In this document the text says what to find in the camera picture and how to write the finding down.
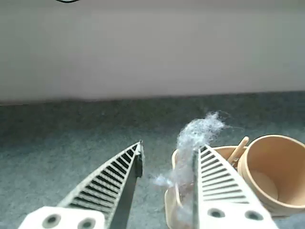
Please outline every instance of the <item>terracotta pot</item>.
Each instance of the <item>terracotta pot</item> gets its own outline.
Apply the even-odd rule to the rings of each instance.
[[[224,158],[228,159],[233,151],[236,149],[237,146],[221,146],[221,147],[214,147],[214,149]],[[174,151],[172,155],[172,167],[173,169],[176,166],[177,162],[177,150]],[[165,200],[165,217],[166,217],[166,224],[170,229],[192,229],[190,225],[186,223],[180,222],[177,219],[177,210],[178,208],[183,208],[183,204],[181,203],[181,195],[178,189],[178,186],[174,186],[166,190],[164,195]]]
[[[254,140],[238,162],[238,173],[272,216],[305,210],[305,145],[282,135]]]

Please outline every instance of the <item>wooden stick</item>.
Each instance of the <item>wooden stick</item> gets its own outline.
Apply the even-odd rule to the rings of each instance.
[[[228,159],[228,162],[231,164],[236,158],[239,158],[243,154],[243,148],[249,142],[249,137],[245,136],[241,142],[238,144],[236,149],[233,151],[231,156]]]

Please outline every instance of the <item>white wall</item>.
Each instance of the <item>white wall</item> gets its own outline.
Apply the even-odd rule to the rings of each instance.
[[[2,0],[0,101],[304,90],[305,7],[253,2]]]

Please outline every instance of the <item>fluffy white fiber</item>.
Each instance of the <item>fluffy white fiber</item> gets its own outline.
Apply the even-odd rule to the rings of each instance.
[[[209,113],[204,119],[194,119],[187,124],[177,138],[176,166],[167,174],[160,174],[154,183],[172,187],[178,184],[183,208],[177,210],[177,218],[188,225],[193,220],[193,153],[205,144],[210,144],[225,127],[218,113]]]

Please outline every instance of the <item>carpet floor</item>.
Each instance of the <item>carpet floor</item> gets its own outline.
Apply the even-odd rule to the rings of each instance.
[[[142,139],[145,174],[138,180],[128,228],[166,229],[164,190],[152,180],[171,168],[181,128],[211,111],[219,111],[230,126],[212,146],[267,134],[305,142],[302,92],[0,107],[0,228],[16,229],[27,213],[55,206],[100,164]],[[304,229],[305,218],[295,215],[277,224]]]

